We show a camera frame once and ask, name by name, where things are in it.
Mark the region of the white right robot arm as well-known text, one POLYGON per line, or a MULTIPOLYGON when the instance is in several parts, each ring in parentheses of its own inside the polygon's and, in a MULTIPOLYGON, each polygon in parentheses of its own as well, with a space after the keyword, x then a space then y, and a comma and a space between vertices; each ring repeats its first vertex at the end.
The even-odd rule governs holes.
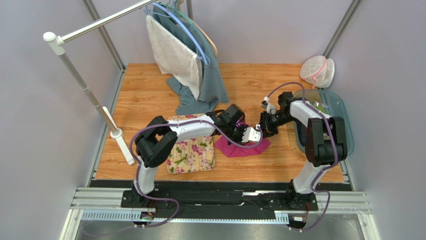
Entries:
POLYGON ((260 127, 265 138, 278 134, 278 128, 290 122, 305 127, 304 152, 307 158, 301 172, 289 185, 292 194, 310 194, 323 175, 348 156, 345 120, 330 116, 315 108, 302 97, 292 92, 283 92, 278 98, 279 109, 266 96, 265 108, 260 115, 260 127))

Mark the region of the magenta paper napkin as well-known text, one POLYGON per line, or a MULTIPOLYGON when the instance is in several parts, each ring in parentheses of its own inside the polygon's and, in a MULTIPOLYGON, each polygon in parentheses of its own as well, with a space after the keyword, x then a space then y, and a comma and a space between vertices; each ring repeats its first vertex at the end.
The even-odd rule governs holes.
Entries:
POLYGON ((237 158, 237 157, 248 157, 260 155, 265 152, 271 145, 268 139, 263 139, 257 146, 251 148, 243 148, 231 144, 228 140, 221 136, 215 143, 214 146, 221 151, 226 157, 237 158))

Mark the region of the green handled utensil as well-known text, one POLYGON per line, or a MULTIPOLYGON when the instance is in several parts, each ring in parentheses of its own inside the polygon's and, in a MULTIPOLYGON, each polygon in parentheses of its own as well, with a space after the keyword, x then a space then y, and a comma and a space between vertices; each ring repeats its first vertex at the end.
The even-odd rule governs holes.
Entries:
POLYGON ((318 102, 318 101, 314 101, 314 102, 312 103, 312 105, 313 105, 313 106, 314 106, 317 110, 319 110, 320 112, 322 112, 322 113, 324 113, 324 114, 327 114, 327 113, 328 113, 323 103, 320 103, 320 102, 318 102))

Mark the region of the white towel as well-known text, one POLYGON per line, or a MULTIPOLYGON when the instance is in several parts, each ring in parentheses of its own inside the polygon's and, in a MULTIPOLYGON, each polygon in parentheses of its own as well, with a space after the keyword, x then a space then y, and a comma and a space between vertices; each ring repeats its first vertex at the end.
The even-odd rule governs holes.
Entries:
POLYGON ((153 56, 161 73, 173 75, 190 89, 197 100, 202 80, 202 63, 197 54, 151 15, 146 17, 146 27, 153 56))

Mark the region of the green plastic hanger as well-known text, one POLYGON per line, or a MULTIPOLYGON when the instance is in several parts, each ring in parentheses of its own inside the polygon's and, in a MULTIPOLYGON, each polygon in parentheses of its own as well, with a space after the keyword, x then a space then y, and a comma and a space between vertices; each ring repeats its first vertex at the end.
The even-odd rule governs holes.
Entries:
POLYGON ((167 8, 178 18, 183 18, 187 23, 192 25, 194 22, 183 12, 181 12, 181 5, 184 3, 184 0, 171 0, 167 4, 167 8))

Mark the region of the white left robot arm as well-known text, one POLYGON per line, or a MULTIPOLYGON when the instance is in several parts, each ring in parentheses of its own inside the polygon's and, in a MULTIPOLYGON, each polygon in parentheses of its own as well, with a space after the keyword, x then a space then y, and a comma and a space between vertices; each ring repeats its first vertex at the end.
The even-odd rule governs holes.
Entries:
POLYGON ((179 142, 221 135, 231 144, 246 147, 252 128, 242 125, 244 117, 244 112, 235 104, 186 120, 167 121, 162 116, 155 117, 129 144, 131 156, 137 162, 135 191, 147 197, 154 190, 158 167, 179 142))

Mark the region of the floral placemat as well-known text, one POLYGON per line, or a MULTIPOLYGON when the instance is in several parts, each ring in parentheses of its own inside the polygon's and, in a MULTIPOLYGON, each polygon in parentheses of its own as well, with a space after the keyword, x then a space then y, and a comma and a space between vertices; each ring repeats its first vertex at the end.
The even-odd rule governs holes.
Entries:
POLYGON ((176 143, 166 160, 169 174, 210 171, 216 166, 214 140, 196 137, 176 143))

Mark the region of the white mesh laundry bag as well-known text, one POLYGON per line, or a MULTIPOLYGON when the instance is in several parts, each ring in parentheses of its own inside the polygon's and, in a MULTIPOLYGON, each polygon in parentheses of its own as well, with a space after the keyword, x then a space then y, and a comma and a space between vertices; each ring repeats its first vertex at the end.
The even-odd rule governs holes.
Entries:
POLYGON ((316 55, 304 62, 299 77, 311 84, 313 88, 328 88, 335 75, 335 62, 323 55, 316 55))

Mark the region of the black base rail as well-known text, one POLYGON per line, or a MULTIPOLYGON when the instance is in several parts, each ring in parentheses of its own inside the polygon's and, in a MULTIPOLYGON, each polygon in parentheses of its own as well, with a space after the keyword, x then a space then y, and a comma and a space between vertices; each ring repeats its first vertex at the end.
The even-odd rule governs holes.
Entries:
POLYGON ((271 220, 275 211, 317 211, 314 193, 289 192, 288 182, 156 181, 148 197, 132 180, 92 180, 91 188, 118 189, 119 207, 141 209, 141 217, 271 220))

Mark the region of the white clothes rack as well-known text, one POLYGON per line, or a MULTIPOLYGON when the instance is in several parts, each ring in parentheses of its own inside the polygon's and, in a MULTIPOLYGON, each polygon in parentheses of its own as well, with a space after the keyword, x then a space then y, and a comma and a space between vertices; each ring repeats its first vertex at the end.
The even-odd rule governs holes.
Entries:
POLYGON ((91 31, 98 30, 104 27, 104 25, 109 24, 119 18, 122 18, 130 13, 140 10, 145 6, 152 4, 153 2, 154 2, 153 0, 142 0, 110 16, 97 19, 93 21, 92 23, 90 23, 89 25, 84 26, 71 33, 68 33, 64 36, 57 35, 51 31, 45 32, 42 36, 43 40, 50 46, 52 51, 59 57, 59 59, 62 61, 62 63, 65 65, 65 67, 68 69, 68 71, 72 75, 72 77, 78 83, 81 90, 87 96, 87 98, 89 99, 93 107, 96 109, 98 114, 102 117, 102 119, 104 120, 104 122, 106 123, 107 127, 110 130, 110 136, 114 140, 116 140, 118 147, 120 148, 125 160, 130 166, 135 163, 135 160, 131 155, 131 151, 129 150, 129 147, 126 144, 126 141, 124 140, 124 131, 115 125, 114 119, 112 118, 109 110, 103 107, 99 103, 97 98, 95 97, 94 93, 92 93, 91 89, 86 84, 81 74, 78 72, 78 70, 76 69, 76 67, 70 60, 70 58, 67 56, 66 51, 64 49, 64 45, 65 43, 68 43, 91 31))

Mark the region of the wooden hanger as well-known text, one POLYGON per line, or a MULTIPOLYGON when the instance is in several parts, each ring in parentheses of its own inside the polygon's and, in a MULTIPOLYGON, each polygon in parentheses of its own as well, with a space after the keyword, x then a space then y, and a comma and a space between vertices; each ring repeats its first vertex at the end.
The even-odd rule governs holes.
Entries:
POLYGON ((178 8, 178 10, 181 10, 181 5, 182 4, 186 4, 186 12, 187 12, 188 18, 190 20, 192 20, 192 22, 194 22, 194 24, 197 26, 197 28, 199 29, 199 31, 206 38, 206 40, 208 41, 210 47, 213 50, 214 56, 217 58, 218 55, 219 55, 217 46, 212 41, 212 39, 207 35, 207 33, 194 21, 192 1, 191 0, 178 0, 177 1, 177 8, 178 8))

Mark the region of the teal blue garment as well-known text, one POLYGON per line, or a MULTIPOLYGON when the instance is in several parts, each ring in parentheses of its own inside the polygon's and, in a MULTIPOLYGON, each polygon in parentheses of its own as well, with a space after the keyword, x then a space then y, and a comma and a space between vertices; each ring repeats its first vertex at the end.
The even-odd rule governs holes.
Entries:
MULTIPOLYGON (((155 6, 153 6, 152 11, 165 15, 161 9, 155 6)), ((148 16, 154 17, 164 28, 196 53, 196 47, 193 42, 173 19, 156 14, 148 16)), ((211 64, 207 65, 201 60, 202 78, 200 81, 200 94, 198 99, 195 99, 191 90, 187 86, 182 85, 172 74, 170 74, 171 78, 167 79, 166 83, 179 96, 180 105, 176 109, 177 115, 203 114, 210 112, 218 103, 229 102, 219 64, 210 44, 197 26, 194 23, 189 24, 186 21, 180 21, 183 22, 191 32, 205 55, 210 59, 211 64)))

